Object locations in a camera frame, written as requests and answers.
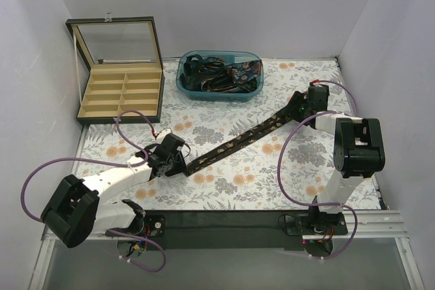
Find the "black compartment display box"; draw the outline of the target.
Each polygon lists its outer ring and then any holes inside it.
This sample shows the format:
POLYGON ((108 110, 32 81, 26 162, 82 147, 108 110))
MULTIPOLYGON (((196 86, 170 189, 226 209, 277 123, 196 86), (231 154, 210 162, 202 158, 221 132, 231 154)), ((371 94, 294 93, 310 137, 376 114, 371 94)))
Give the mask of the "black compartment display box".
POLYGON ((155 20, 151 16, 68 19, 76 60, 89 77, 80 97, 77 120, 83 125, 125 124, 141 115, 158 123, 164 73, 155 20))

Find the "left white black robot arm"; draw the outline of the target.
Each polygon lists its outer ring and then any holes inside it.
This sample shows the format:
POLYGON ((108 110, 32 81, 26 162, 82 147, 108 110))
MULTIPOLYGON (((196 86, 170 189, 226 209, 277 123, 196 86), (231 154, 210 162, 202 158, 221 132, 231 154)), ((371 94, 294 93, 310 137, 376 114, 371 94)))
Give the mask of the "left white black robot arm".
POLYGON ((132 156, 123 167, 77 178, 66 176, 46 205, 41 220, 68 248, 92 233, 140 235, 145 210, 129 199, 112 199, 141 183, 181 173, 186 166, 181 149, 186 142, 166 130, 155 144, 132 156))

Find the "blue floral tie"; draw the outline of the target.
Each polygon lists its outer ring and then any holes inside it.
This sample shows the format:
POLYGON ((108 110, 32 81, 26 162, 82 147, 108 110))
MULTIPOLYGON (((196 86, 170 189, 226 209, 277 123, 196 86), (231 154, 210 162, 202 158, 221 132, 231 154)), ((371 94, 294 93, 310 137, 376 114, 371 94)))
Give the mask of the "blue floral tie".
POLYGON ((251 60, 247 62, 234 63, 226 67, 226 72, 231 76, 234 84, 245 84, 261 76, 262 61, 251 60))

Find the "floral patterned table mat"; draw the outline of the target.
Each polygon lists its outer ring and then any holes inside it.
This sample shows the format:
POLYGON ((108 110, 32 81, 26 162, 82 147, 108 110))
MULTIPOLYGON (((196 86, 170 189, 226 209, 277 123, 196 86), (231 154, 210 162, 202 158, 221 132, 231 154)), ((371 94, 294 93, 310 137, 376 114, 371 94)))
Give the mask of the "floral patterned table mat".
MULTIPOLYGON (((264 121, 315 79, 328 81, 330 109, 351 112, 334 60, 265 60, 263 89, 246 103, 188 99, 176 85, 177 68, 175 61, 164 63, 162 115, 156 129, 170 128, 184 139, 187 160, 264 121)), ((118 199, 131 199, 148 210, 299 209, 324 191, 334 170, 333 145, 330 134, 290 122, 190 177, 154 179, 118 199)))

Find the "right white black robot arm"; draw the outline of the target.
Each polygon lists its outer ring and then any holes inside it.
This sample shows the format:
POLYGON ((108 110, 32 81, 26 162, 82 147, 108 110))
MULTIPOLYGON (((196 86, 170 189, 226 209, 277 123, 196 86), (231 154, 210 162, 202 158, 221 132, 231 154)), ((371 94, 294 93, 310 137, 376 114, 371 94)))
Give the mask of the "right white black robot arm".
POLYGON ((296 91, 289 101, 293 120, 334 137, 332 176, 307 210, 283 219, 291 235, 346 234, 344 205, 357 186, 385 166, 379 120, 329 111, 328 97, 329 87, 311 84, 306 92, 296 91))

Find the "black gold floral tie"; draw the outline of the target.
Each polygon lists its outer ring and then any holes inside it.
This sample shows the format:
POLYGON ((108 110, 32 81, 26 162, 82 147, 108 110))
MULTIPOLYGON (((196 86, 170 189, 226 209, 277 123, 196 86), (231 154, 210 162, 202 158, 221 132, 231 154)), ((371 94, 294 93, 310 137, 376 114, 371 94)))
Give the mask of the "black gold floral tie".
POLYGON ((267 120, 264 120, 235 138, 218 145, 215 149, 212 149, 187 164, 184 169, 185 176, 189 177, 190 175, 211 166, 215 162, 223 160, 238 150, 255 143, 257 140, 265 137, 288 122, 295 120, 298 116, 298 108, 304 99, 305 94, 296 91, 292 95, 288 104, 270 116, 267 120))

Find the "aluminium frame rail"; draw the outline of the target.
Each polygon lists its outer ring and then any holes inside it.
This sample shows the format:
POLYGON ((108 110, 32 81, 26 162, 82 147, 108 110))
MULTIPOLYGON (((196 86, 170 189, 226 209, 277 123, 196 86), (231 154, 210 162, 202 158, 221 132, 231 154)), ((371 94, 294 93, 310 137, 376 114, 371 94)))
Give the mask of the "aluminium frame rail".
POLYGON ((423 282, 399 212, 344 214, 348 233, 333 236, 334 257, 307 255, 315 240, 303 236, 301 251, 279 248, 164 249, 151 247, 140 264, 118 258, 117 239, 93 234, 68 249, 43 236, 31 289, 422 289, 423 282))

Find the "pile of dark ties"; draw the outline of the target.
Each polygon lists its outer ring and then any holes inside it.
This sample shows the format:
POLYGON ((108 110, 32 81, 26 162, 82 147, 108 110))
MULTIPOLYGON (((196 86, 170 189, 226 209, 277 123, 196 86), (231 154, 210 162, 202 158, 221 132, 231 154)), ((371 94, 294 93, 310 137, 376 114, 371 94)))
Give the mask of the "pile of dark ties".
POLYGON ((183 65, 184 72, 179 80, 183 88, 196 92, 251 93, 258 88, 258 78, 245 84, 236 85, 226 72, 222 57, 203 58, 198 54, 187 57, 183 65))

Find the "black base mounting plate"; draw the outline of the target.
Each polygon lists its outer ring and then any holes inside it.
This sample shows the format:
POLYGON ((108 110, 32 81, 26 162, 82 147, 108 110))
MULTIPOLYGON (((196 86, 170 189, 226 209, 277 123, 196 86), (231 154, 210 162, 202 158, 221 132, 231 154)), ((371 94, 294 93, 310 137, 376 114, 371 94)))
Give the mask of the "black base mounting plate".
POLYGON ((70 202, 46 219, 69 248, 91 234, 147 237, 164 249, 279 248, 301 251, 303 236, 348 233, 343 214, 306 211, 145 211, 131 200, 98 207, 70 202))

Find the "teal plastic bin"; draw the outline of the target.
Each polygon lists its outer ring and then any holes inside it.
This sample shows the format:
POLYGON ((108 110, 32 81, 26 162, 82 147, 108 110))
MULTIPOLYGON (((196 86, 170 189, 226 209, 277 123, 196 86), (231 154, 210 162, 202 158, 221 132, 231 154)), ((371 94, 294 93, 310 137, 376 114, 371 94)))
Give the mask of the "teal plastic bin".
POLYGON ((251 93, 218 93, 218 92, 196 92, 189 91, 183 88, 180 84, 180 76, 184 72, 183 65, 186 62, 187 57, 191 55, 198 54, 203 58, 212 57, 222 57, 226 64, 247 62, 251 60, 261 60, 259 56, 251 52, 240 52, 240 51, 223 51, 223 50, 192 50, 185 53, 179 60, 177 75, 176 75, 176 85, 178 89, 184 93, 191 100, 196 101, 218 101, 218 102, 247 102, 262 91, 264 84, 264 65, 262 63, 262 74, 258 78, 258 88, 251 93))

